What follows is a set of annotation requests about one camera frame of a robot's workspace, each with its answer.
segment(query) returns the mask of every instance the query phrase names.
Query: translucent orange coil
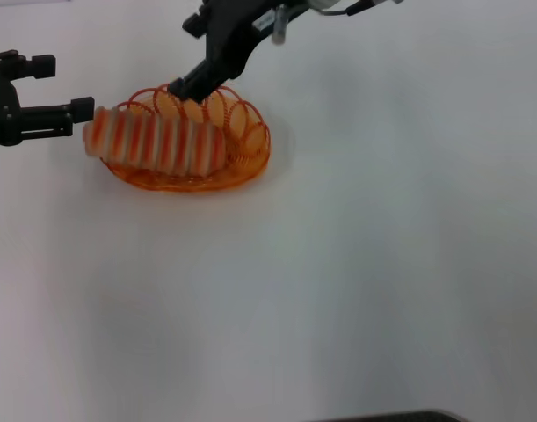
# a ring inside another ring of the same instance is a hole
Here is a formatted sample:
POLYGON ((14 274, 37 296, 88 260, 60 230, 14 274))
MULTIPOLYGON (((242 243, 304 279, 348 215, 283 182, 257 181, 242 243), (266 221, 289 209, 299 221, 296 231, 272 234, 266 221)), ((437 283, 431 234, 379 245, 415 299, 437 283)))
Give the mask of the translucent orange coil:
POLYGON ((180 102, 167 92, 168 85, 136 92, 118 105, 133 113, 159 113, 162 116, 211 122, 227 139, 227 165, 206 178, 177 177, 158 171, 137 169, 103 160, 110 171, 130 185, 149 191, 210 192, 240 186, 257 178, 268 165, 271 136, 257 108, 229 87, 222 86, 202 105, 180 102))

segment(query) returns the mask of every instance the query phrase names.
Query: white background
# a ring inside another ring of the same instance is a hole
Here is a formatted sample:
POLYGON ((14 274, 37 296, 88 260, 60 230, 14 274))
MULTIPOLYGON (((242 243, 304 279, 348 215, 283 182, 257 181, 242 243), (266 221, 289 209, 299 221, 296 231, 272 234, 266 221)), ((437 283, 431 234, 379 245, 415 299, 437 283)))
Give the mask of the white background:
MULTIPOLYGON (((197 64, 196 2, 0 8, 24 106, 197 64)), ((265 177, 139 192, 76 137, 0 147, 0 421, 537 421, 537 0, 309 14, 236 88, 265 177)))

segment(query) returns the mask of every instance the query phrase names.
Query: robotic arm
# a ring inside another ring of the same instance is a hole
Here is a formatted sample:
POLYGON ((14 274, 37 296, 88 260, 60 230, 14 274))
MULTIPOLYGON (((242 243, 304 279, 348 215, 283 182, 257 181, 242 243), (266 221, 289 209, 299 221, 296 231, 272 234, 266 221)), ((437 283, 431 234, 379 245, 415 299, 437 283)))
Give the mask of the robotic arm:
MULTIPOLYGON (((272 36, 281 45, 289 22, 308 10, 324 16, 353 16, 387 0, 358 0, 343 10, 329 9, 340 0, 202 0, 198 13, 183 24, 195 38, 206 36, 206 59, 188 76, 174 81, 169 92, 198 103, 228 79, 243 73, 252 51, 272 36)), ((11 81, 55 76, 52 55, 28 61, 18 51, 0 53, 0 144, 14 146, 26 139, 72 136, 73 125, 94 118, 94 98, 68 105, 22 108, 11 81)))

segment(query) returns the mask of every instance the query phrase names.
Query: white table surface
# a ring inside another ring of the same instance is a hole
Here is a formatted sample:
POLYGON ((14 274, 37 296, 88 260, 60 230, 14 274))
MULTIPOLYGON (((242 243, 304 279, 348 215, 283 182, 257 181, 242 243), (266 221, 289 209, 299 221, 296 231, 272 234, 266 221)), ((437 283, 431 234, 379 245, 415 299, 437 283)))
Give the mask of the white table surface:
MULTIPOLYGON (((196 2, 0 9, 23 106, 197 64, 196 2)), ((0 147, 0 421, 537 421, 537 0, 310 15, 235 87, 265 177, 139 192, 72 139, 0 147)))

